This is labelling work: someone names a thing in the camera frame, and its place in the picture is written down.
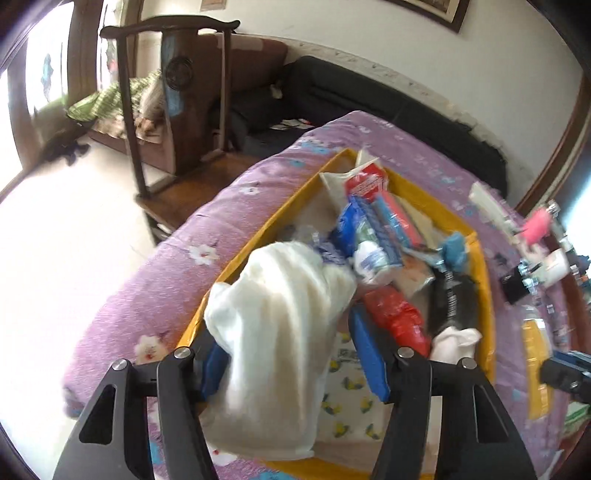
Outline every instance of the bed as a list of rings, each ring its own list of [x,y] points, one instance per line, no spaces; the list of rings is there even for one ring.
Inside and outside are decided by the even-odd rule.
[[[522,316],[519,307],[505,303],[498,282],[517,264],[517,252],[468,201],[475,177],[387,121],[359,111],[306,133],[290,148],[251,167],[159,245],[108,299],[78,343],[64,378],[67,412],[73,417],[80,413],[113,360],[123,357],[146,363],[174,349],[203,295],[250,237],[335,153],[363,146],[386,166],[437,197],[478,233],[495,307],[495,388],[524,439],[536,471],[546,471],[558,448],[568,398],[556,391],[548,415],[528,418]],[[499,258],[506,259],[504,266]],[[547,294],[556,310],[552,318],[545,319],[547,326],[554,332],[554,343],[568,348],[567,310],[560,285],[548,289]],[[156,412],[151,406],[152,459],[155,472],[165,476]],[[220,479],[264,478],[265,472],[270,475],[265,466],[250,460],[216,459],[214,455],[214,463]]]

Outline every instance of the picture frame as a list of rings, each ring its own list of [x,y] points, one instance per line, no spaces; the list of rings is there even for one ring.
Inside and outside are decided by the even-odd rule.
[[[208,12],[210,10],[224,10],[226,8],[226,0],[201,0],[200,12]]]
[[[386,0],[419,13],[459,33],[470,0]]]

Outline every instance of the black sofa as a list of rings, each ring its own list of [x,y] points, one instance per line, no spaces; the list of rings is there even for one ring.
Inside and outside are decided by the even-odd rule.
[[[338,65],[304,56],[284,67],[271,88],[232,96],[232,141],[238,150],[267,158],[289,147],[304,130],[270,129],[284,119],[304,118],[315,127],[354,110],[376,115],[407,131],[462,168],[507,195],[506,162],[498,150],[476,139],[471,127],[455,122],[409,96]]]

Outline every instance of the toothpaste tube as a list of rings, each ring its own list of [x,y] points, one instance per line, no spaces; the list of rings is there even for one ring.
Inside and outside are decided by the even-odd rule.
[[[418,248],[425,245],[425,240],[412,220],[390,192],[378,192],[374,196],[372,207],[402,246]]]

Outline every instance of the pink object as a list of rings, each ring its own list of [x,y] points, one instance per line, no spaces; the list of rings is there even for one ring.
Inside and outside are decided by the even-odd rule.
[[[529,246],[539,243],[540,240],[548,235],[552,219],[552,214],[547,208],[542,207],[536,210],[523,226],[523,231],[521,232],[523,240]]]

